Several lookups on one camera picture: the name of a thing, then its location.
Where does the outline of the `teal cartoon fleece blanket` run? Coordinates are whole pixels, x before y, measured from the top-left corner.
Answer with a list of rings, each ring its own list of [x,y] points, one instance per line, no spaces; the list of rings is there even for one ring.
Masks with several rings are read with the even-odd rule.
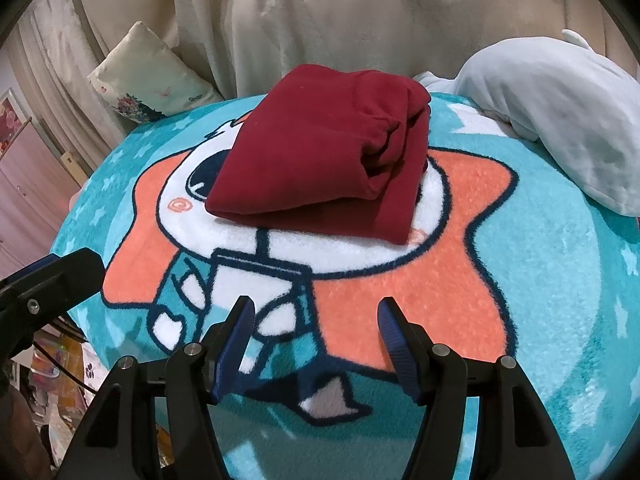
[[[238,226],[204,202],[255,105],[140,126],[82,189],[52,249],[105,263],[102,292],[72,313],[100,360],[168,356],[249,296],[255,333],[212,411],[232,477],[397,479],[423,413],[378,333],[391,296],[460,356],[514,356],[575,476],[601,478],[639,415],[638,222],[437,93],[407,244]]]

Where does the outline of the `dark red sweatshirt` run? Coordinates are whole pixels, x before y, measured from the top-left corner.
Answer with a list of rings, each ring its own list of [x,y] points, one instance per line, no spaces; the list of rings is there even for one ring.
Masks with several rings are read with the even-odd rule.
[[[258,228],[406,244],[430,102],[405,76],[298,66],[242,121],[205,208]]]

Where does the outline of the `beige curtain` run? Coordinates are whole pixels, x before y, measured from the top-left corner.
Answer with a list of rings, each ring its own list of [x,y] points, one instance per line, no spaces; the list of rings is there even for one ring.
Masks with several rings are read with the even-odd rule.
[[[451,77],[494,42],[563,29],[628,73],[639,70],[598,0],[32,0],[6,37],[1,65],[55,145],[88,169],[131,129],[88,76],[136,23],[219,101],[266,92],[303,63]]]

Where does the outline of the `pink wardrobe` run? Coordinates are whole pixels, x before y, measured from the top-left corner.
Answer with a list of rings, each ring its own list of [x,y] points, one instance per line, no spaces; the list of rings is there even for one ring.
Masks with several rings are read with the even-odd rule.
[[[1,156],[0,273],[5,278],[50,252],[78,183],[29,122]]]

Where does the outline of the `framed rose picture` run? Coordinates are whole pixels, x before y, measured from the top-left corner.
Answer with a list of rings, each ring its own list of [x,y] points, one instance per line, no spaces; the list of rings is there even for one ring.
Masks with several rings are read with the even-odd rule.
[[[0,99],[0,155],[16,140],[18,135],[30,122],[30,116],[17,101],[12,89],[6,90]]]

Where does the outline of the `white floral pillow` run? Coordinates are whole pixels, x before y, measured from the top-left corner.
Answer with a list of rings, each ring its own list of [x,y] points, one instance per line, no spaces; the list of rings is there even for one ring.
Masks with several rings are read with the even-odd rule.
[[[208,81],[140,21],[87,79],[111,108],[137,124],[221,100]]]

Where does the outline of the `light grey plush garment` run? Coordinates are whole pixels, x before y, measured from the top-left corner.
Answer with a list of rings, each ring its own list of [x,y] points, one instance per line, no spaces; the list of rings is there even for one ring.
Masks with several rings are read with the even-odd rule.
[[[639,213],[639,84],[577,32],[510,38],[473,54],[452,79],[424,72],[431,92],[464,96],[539,141],[593,200]]]

